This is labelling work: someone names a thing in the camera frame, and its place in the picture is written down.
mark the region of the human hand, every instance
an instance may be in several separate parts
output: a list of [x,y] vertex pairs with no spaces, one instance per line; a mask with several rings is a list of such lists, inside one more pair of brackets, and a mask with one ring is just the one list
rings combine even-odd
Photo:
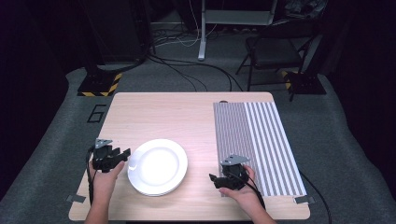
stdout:
[[110,202],[111,195],[116,186],[117,177],[124,167],[124,164],[125,161],[121,161],[110,172],[102,173],[93,169],[92,161],[90,161],[90,174],[93,179],[93,200],[96,203]]
[[[249,185],[255,186],[253,184],[254,180],[254,171],[247,165],[244,165],[244,168],[247,170],[249,176]],[[274,220],[268,215],[265,209],[262,207],[260,200],[256,194],[256,192],[245,185],[240,190],[232,190],[227,188],[220,188],[220,193],[233,198],[242,208],[242,210],[247,213],[248,216],[252,219],[255,224],[258,223],[275,223]]]
[[[244,165],[244,168],[247,170],[249,176],[248,183],[251,186],[254,186],[252,182],[252,180],[254,180],[254,175],[255,175],[254,171],[247,165]],[[261,206],[256,192],[248,185],[245,185],[240,190],[220,188],[219,192],[236,200],[236,202],[244,211],[249,211],[251,210],[250,208],[254,206]]]

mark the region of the black cable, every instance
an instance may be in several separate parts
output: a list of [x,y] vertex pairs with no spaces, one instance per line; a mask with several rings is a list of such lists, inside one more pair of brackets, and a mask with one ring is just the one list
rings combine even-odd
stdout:
[[181,61],[181,60],[173,60],[173,59],[164,59],[164,58],[160,58],[158,56],[152,55],[152,54],[150,54],[149,56],[151,56],[153,58],[156,58],[158,60],[162,60],[162,61],[169,61],[169,62],[175,62],[175,63],[187,63],[187,64],[171,64],[171,63],[169,63],[170,65],[173,65],[173,66],[200,65],[200,66],[207,66],[207,67],[215,68],[217,70],[220,70],[220,72],[222,72],[228,78],[229,83],[230,83],[230,91],[233,90],[233,83],[231,82],[231,79],[236,83],[236,85],[238,86],[239,90],[243,91],[242,87],[239,85],[239,83],[236,81],[236,79],[233,76],[231,76],[231,74],[229,74],[224,69],[219,68],[219,67],[217,67],[215,65],[211,65],[211,64],[207,64],[207,63],[195,63],[195,62],[188,62],[188,61]]
[[254,181],[249,178],[251,180],[251,182],[254,184],[254,186],[256,188],[254,188],[253,186],[251,186],[247,181],[241,179],[239,176],[233,174],[233,173],[229,173],[230,175],[232,175],[233,177],[237,178],[238,180],[244,182],[246,185],[248,185],[251,189],[253,189],[253,191],[256,193],[257,197],[259,198],[260,204],[262,205],[262,207],[265,209],[265,203],[264,203],[264,199],[262,198],[262,194],[260,193],[259,189],[257,188],[256,183],[254,183]]
[[94,147],[90,147],[87,151],[87,155],[85,157],[87,176],[88,176],[88,188],[90,193],[90,204],[93,202],[93,180],[91,179],[91,171],[90,171],[90,159],[93,153]]
[[118,68],[118,69],[113,69],[113,70],[104,70],[105,72],[113,72],[113,73],[122,73],[122,72],[126,72],[128,70],[131,70],[133,68],[136,68],[137,66],[139,66],[140,64],[143,63],[144,60],[136,60],[136,62],[134,64],[122,67],[122,68]]
[[162,59],[159,59],[160,62],[157,62],[157,61],[153,60],[152,58],[150,58],[149,56],[148,56],[148,59],[151,60],[151,61],[153,61],[153,62],[155,62],[155,63],[165,64],[165,65],[167,65],[168,67],[170,67],[170,68],[172,68],[173,70],[175,70],[179,75],[181,75],[183,78],[185,78],[187,81],[190,82],[190,84],[194,87],[194,90],[195,90],[195,91],[197,91],[195,85],[194,85],[187,77],[192,78],[192,79],[198,81],[199,83],[201,83],[201,84],[204,86],[205,90],[207,91],[207,87],[206,87],[206,85],[205,85],[202,81],[200,81],[199,79],[197,79],[197,78],[195,78],[195,77],[188,76],[188,75],[186,75],[186,74],[184,74],[184,73],[178,71],[176,68],[172,67],[172,64],[166,63],[166,62],[165,62],[164,60],[162,60]]
[[158,38],[154,40],[154,44],[153,44],[153,45],[155,45],[155,46],[157,46],[157,44],[159,44],[159,45],[164,44],[164,43],[166,43],[166,41],[169,40],[169,39],[180,39],[180,38],[184,38],[184,37],[187,37],[187,36],[188,36],[188,35],[186,35],[185,33],[179,33],[179,34],[174,34],[174,35],[168,35],[168,34],[166,33],[167,30],[164,30],[164,29],[162,29],[162,30],[160,30],[160,31],[164,31],[164,34],[163,34],[163,35],[158,35],[158,36],[157,36]]
[[315,185],[308,179],[308,177],[306,177],[306,175],[303,174],[303,172],[301,172],[300,170],[299,170],[299,172],[300,172],[300,175],[302,175],[303,178],[312,186],[312,188],[319,195],[320,199],[323,201],[323,204],[326,207],[327,216],[329,217],[329,223],[332,223],[332,214],[330,213],[329,205],[327,205],[326,200],[324,200],[323,195],[320,193],[320,191],[317,189],[317,187],[315,187]]

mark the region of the striped mat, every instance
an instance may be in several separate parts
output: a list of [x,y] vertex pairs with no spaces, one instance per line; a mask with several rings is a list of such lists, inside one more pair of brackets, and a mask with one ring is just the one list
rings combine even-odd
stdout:
[[214,112],[220,160],[248,157],[262,196],[306,195],[274,102],[214,103]]

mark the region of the white plate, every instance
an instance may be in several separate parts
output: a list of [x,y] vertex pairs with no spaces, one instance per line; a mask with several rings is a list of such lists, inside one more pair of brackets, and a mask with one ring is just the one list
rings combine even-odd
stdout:
[[128,178],[134,188],[148,196],[174,190],[187,172],[187,155],[176,142],[155,139],[140,146],[128,163]]

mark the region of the desk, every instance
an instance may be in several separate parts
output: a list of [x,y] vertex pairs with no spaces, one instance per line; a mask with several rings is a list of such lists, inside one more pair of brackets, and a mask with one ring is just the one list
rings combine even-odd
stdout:
[[[181,184],[172,192],[149,197],[137,192],[121,171],[110,202],[110,220],[209,221],[249,220],[231,198],[221,197],[208,174],[219,174],[219,159],[213,103],[273,102],[268,92],[160,92],[118,93],[98,138],[112,139],[113,147],[133,153],[143,143],[165,138],[186,151],[189,167]],[[78,195],[84,203],[73,203],[69,217],[84,220],[90,209],[88,182],[84,174]],[[293,196],[264,197],[274,219],[307,219],[307,204],[296,204]]]
[[198,60],[205,59],[206,24],[242,24],[269,25],[273,22],[277,0],[273,0],[270,11],[241,11],[241,10],[206,10],[205,0],[202,1],[201,44]]

